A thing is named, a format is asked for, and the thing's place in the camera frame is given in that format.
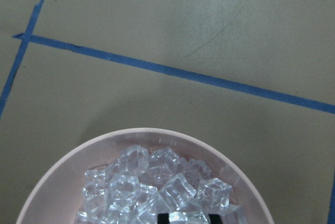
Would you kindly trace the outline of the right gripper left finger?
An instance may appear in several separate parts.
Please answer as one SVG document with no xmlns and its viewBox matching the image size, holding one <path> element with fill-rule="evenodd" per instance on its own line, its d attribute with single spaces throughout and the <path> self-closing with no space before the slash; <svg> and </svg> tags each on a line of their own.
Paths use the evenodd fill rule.
<svg viewBox="0 0 335 224">
<path fill-rule="evenodd" d="M 169 224 L 169 213 L 160 213 L 157 215 L 157 224 Z"/>
</svg>

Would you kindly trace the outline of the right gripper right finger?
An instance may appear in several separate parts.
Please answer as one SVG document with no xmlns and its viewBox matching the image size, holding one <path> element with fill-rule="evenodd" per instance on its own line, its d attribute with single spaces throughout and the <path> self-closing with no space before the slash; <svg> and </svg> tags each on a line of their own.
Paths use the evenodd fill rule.
<svg viewBox="0 0 335 224">
<path fill-rule="evenodd" d="M 210 224 L 222 224 L 222 219 L 218 214 L 209 214 Z"/>
</svg>

